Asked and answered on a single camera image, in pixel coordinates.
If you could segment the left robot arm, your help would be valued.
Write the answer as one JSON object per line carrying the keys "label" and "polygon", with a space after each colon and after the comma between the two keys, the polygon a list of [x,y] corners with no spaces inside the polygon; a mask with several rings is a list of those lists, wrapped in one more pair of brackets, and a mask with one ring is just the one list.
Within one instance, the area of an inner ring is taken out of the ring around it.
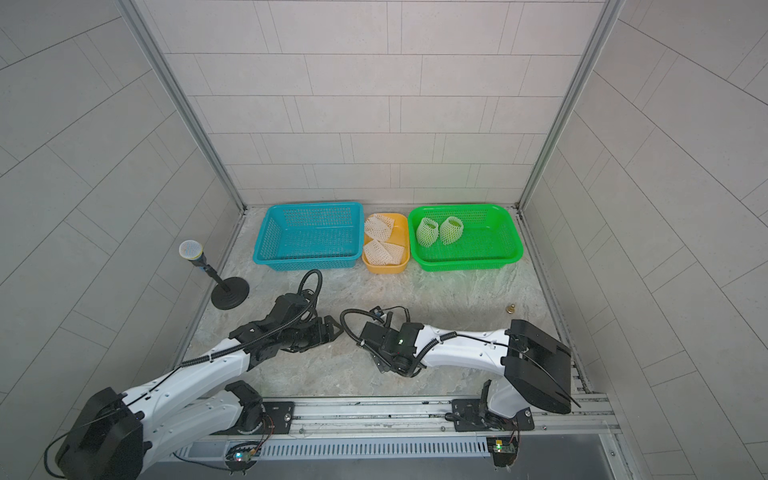
{"label": "left robot arm", "polygon": [[122,392],[107,387],[85,403],[73,427],[45,452],[56,479],[136,479],[157,461],[210,434],[258,429],[262,398],[241,375],[278,352],[303,353],[341,333],[317,313],[322,273],[313,269],[296,292],[279,296],[270,313],[233,330],[205,354]]}

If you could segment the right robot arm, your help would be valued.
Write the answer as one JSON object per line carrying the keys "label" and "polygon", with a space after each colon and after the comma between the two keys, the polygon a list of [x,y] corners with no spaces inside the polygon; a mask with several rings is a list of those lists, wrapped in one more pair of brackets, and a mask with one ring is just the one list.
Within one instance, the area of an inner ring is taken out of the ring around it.
{"label": "right robot arm", "polygon": [[414,322],[409,313],[396,329],[392,316],[391,308],[350,308],[339,322],[382,372],[414,378],[427,368],[450,366],[495,374],[483,387],[479,407],[480,420],[491,428],[531,407],[565,415],[579,405],[571,394],[570,348],[526,320],[474,332]]}

